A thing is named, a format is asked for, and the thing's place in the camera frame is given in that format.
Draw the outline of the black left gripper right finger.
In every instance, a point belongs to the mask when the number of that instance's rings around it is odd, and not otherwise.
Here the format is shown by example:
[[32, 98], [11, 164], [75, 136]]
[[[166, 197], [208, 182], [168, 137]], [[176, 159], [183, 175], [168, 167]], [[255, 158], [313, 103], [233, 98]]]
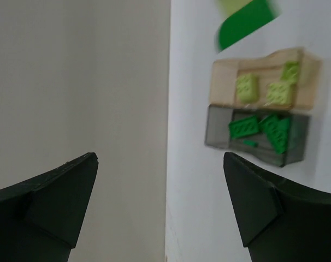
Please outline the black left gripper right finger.
[[331, 261], [331, 193], [264, 170], [232, 152], [224, 175], [252, 261]]

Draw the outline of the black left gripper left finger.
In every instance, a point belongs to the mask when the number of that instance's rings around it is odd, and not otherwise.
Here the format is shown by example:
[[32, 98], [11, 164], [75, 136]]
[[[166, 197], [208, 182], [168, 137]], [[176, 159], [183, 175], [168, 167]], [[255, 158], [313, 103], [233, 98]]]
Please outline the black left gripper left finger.
[[0, 261], [68, 261], [97, 170], [98, 157], [89, 152], [0, 189]]

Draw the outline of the small green lego piece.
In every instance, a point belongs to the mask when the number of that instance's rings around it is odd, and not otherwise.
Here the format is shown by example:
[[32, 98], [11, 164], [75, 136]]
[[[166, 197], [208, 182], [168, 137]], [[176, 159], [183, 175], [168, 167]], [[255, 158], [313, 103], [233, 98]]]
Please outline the small green lego piece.
[[243, 140], [243, 143], [247, 146], [250, 146], [250, 147], [257, 147], [258, 146], [258, 142], [253, 141], [253, 140], [245, 139], [245, 140]]

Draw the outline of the green lego slope piece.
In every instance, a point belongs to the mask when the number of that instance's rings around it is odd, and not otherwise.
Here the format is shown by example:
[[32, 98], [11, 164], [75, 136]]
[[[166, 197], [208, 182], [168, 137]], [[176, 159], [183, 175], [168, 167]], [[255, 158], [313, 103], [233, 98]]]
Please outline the green lego slope piece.
[[272, 148], [277, 154], [283, 154], [287, 150], [290, 117], [279, 117], [271, 114], [259, 122], [259, 128], [267, 136]]

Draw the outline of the green lego plate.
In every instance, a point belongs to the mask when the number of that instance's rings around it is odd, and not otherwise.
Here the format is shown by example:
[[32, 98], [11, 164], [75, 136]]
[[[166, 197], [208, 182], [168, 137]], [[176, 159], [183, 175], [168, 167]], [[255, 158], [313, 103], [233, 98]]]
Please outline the green lego plate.
[[260, 132], [259, 118], [257, 116], [250, 116], [232, 121], [229, 123], [228, 129], [230, 138], [232, 139], [258, 134]]

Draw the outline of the lime lego brick hollow side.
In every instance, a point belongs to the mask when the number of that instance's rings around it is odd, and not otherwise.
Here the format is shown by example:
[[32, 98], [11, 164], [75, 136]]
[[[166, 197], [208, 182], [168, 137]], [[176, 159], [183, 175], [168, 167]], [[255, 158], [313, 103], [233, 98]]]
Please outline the lime lego brick hollow side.
[[294, 87], [288, 82], [272, 82], [268, 85], [266, 100], [269, 104], [291, 105]]

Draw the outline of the lime lego brick studs up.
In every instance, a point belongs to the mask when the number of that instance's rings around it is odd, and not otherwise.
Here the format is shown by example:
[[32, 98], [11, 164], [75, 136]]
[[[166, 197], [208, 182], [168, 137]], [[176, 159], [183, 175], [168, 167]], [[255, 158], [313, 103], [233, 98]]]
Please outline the lime lego brick studs up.
[[252, 73], [239, 76], [236, 80], [236, 95], [242, 103], [255, 103], [259, 99], [258, 76]]

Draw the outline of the lime lego brick edge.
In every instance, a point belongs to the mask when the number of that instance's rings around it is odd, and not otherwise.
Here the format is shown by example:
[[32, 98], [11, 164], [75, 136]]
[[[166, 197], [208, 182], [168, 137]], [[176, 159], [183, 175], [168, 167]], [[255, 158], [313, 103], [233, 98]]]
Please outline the lime lego brick edge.
[[299, 77], [299, 62], [298, 61], [287, 61], [283, 65], [281, 74], [281, 80], [287, 81], [291, 84], [296, 84]]

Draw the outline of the green and lime lego stack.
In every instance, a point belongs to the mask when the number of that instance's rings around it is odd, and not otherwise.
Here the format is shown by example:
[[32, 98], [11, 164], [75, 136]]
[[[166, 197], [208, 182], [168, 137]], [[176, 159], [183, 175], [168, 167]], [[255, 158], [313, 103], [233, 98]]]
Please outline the green and lime lego stack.
[[276, 1], [217, 1], [217, 5], [224, 14], [224, 21], [215, 37], [218, 52], [234, 45], [281, 14]]

